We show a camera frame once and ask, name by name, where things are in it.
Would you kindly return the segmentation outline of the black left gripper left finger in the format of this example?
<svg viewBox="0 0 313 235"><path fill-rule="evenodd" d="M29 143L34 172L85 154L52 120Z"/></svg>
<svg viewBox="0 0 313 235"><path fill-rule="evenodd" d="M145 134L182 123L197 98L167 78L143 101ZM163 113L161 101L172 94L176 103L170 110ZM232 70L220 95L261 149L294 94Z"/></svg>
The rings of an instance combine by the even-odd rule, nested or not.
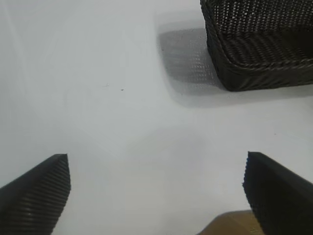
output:
<svg viewBox="0 0 313 235"><path fill-rule="evenodd" d="M71 190L67 154L55 154L0 189L2 235L50 235Z"/></svg>

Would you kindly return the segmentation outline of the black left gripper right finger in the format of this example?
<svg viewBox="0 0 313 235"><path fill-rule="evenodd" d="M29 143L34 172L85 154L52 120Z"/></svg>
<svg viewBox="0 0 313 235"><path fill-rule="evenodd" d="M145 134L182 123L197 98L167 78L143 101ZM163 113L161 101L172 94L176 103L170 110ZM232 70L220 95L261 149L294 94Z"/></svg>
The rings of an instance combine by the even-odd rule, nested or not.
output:
<svg viewBox="0 0 313 235"><path fill-rule="evenodd" d="M249 152L243 182L266 235L313 233L313 185L267 155Z"/></svg>

